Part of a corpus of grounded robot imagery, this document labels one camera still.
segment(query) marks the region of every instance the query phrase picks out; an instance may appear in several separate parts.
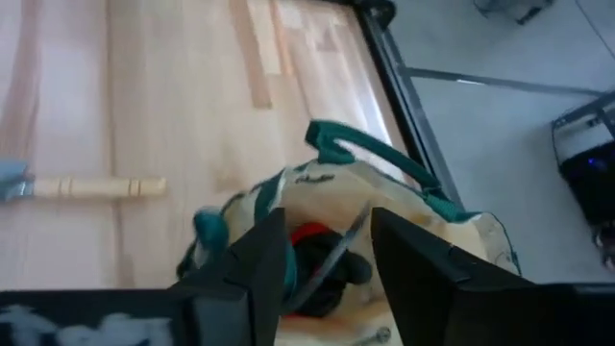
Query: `wooden floor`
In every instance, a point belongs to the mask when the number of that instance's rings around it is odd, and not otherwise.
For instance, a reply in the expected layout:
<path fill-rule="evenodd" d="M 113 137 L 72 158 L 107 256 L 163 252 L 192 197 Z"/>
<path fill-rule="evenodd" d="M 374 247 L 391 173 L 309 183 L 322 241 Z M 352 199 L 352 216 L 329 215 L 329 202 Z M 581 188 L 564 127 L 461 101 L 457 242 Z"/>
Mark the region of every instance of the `wooden floor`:
<path fill-rule="evenodd" d="M 401 147 L 353 14 L 308 0 L 0 1 L 0 114 L 39 176 L 169 182 L 2 206 L 2 289 L 170 285 L 193 212 L 313 158 L 310 119 Z"/>

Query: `tool with wooden handle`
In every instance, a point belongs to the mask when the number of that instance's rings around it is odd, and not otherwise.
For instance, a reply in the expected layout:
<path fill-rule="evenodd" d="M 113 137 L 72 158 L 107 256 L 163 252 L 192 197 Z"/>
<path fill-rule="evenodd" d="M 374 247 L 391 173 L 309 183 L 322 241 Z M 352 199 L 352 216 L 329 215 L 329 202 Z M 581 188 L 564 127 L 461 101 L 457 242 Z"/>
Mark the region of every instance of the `tool with wooden handle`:
<path fill-rule="evenodd" d="M 22 161 L 0 161 L 0 199 L 19 197 L 114 199 L 154 197 L 166 192 L 164 178 L 35 178 Z"/>

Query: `red object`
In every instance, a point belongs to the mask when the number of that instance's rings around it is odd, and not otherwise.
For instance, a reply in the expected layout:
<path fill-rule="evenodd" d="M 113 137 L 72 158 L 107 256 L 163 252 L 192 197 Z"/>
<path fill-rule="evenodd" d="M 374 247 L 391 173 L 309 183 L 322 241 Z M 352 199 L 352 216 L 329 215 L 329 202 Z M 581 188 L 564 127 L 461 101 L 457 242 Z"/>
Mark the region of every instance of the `red object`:
<path fill-rule="evenodd" d="M 311 235 L 320 235 L 322 233 L 326 233 L 329 232 L 330 229 L 327 228 L 327 226 L 318 223 L 318 222 L 308 222 L 307 224 L 303 224 L 301 226 L 299 226 L 299 228 L 297 229 L 297 231 L 293 232 L 292 235 L 290 235 L 290 242 L 295 245 L 297 244 L 297 242 L 301 239 L 303 239 L 306 236 L 311 236 Z"/>

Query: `gray concrete floor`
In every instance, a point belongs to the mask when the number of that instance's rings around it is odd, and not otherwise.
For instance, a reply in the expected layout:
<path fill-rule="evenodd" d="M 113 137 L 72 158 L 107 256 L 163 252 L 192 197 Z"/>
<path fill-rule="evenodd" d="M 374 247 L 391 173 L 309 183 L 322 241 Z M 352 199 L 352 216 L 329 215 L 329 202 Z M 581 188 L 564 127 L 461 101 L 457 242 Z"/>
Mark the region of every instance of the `gray concrete floor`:
<path fill-rule="evenodd" d="M 579 0 L 615 50 L 615 2 Z M 472 0 L 398 0 L 391 24 L 410 67 L 571 87 L 615 87 L 615 59 L 574 0 L 526 26 L 481 16 Z M 615 281 L 559 177 L 549 124 L 586 96 L 413 79 L 468 210 L 504 222 L 524 276 L 540 283 Z"/>

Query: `green bag handle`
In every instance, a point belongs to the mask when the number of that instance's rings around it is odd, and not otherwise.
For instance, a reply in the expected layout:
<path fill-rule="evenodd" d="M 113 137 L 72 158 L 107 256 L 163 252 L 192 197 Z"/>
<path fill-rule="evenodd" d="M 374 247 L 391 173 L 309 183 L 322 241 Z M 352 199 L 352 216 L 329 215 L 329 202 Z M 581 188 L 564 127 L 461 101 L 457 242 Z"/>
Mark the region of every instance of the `green bag handle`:
<path fill-rule="evenodd" d="M 423 166 L 378 139 L 334 121 L 312 120 L 307 127 L 306 143 L 318 150 L 319 162 L 348 164 L 356 160 L 350 151 L 335 142 L 338 139 L 378 155 L 416 180 L 423 189 L 441 194 L 438 193 L 441 192 L 440 182 Z"/>

